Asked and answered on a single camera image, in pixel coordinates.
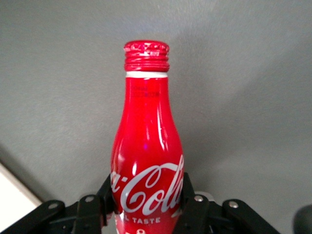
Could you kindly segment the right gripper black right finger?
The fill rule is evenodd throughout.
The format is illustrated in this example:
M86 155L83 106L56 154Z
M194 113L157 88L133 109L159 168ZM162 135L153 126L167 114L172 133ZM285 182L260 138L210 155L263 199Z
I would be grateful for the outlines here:
M242 200L229 199L218 205L207 195L196 193L188 173L184 173L181 204L176 234L279 233Z

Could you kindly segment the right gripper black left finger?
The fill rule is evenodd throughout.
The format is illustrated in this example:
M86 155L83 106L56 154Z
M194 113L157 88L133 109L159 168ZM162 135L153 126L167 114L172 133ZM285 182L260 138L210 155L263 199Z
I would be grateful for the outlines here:
M70 206L49 200L2 231L3 234L101 234L114 211L110 176L95 195Z

